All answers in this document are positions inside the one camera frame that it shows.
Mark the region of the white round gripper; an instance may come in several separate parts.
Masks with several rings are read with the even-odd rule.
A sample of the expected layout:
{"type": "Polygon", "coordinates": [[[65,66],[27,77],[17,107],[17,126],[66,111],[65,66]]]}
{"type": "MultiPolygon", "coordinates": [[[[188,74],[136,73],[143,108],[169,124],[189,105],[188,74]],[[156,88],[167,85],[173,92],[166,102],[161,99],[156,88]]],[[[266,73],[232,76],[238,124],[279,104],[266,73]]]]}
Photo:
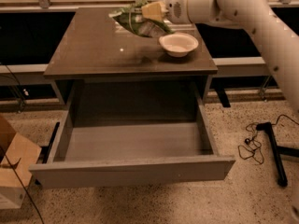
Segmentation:
{"type": "Polygon", "coordinates": [[[188,0],[152,2],[144,5],[141,11],[144,18],[154,21],[163,21],[166,16],[174,24],[190,22],[188,17],[188,0]]]}

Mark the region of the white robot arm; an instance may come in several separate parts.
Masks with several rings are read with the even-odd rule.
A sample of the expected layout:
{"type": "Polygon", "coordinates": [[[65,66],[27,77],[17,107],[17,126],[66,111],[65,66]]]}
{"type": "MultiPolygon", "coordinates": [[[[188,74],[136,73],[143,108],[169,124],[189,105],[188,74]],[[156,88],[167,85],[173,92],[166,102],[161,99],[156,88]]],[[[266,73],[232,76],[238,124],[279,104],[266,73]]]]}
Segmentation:
{"type": "Polygon", "coordinates": [[[155,21],[229,24],[243,29],[293,111],[299,112],[299,36],[275,14],[267,0],[160,0],[141,10],[145,18],[155,21]]]}

